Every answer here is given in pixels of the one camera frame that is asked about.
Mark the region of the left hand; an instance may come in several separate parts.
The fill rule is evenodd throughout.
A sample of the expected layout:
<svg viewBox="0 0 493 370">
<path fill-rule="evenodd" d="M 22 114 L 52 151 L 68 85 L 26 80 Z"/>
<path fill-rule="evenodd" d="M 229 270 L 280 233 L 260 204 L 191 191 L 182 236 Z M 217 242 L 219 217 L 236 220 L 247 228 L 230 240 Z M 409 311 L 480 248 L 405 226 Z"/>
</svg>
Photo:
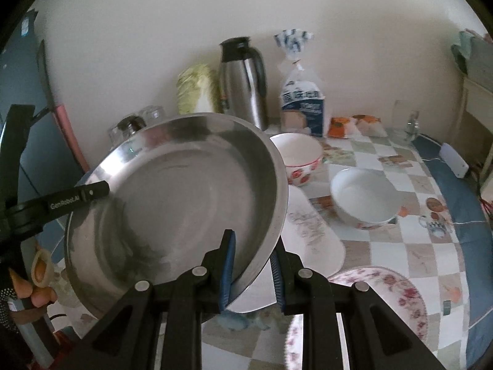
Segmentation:
<svg viewBox="0 0 493 370">
<path fill-rule="evenodd" d="M 17 331 L 19 325 L 39 320 L 58 296 L 50 286 L 41 287 L 20 276 L 12 268 L 7 271 L 8 277 L 4 271 L 1 280 L 1 324 L 9 330 Z M 13 311 L 9 304 L 22 299 L 28 300 L 30 308 Z"/>
</svg>

